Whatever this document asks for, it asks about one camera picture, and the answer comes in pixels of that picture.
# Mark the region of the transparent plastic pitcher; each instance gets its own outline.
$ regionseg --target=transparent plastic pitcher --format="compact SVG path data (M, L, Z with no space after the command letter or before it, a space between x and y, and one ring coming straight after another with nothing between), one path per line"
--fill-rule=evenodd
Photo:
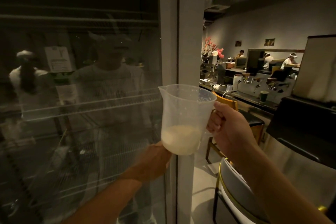
M159 87L163 98L161 141L178 155L195 153L216 96L199 87L173 84Z

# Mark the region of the forearm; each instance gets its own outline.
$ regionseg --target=forearm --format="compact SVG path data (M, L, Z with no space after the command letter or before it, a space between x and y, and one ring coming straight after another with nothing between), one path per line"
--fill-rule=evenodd
M294 188L259 148L249 149L244 158L245 163L238 163L237 168L272 224L332 223Z
M83 205L63 224L113 223L142 183L133 179L118 179Z

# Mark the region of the black seat cushion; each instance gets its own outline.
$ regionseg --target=black seat cushion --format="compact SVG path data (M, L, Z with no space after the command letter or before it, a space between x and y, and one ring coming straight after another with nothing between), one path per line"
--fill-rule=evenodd
M245 112L243 110L238 110L242 115L244 115L247 122L250 124L250 127L264 125L265 122L262 119L250 114L249 112Z

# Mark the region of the gray wall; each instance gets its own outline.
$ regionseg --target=gray wall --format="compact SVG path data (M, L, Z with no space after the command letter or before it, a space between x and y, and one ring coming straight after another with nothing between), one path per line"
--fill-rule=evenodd
M220 18L203 31L203 39L211 37L226 58L241 49L264 48L271 38L275 45L267 48L304 49L310 35L336 34L335 11L336 0L291 0ZM242 40L241 47L235 47L236 40Z

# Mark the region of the refrigerator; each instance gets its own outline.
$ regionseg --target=refrigerator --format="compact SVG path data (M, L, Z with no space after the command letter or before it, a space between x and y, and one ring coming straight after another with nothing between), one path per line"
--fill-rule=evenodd
M198 86L204 0L0 0L0 223L61 223L160 141L158 86ZM190 223L173 156L117 223Z

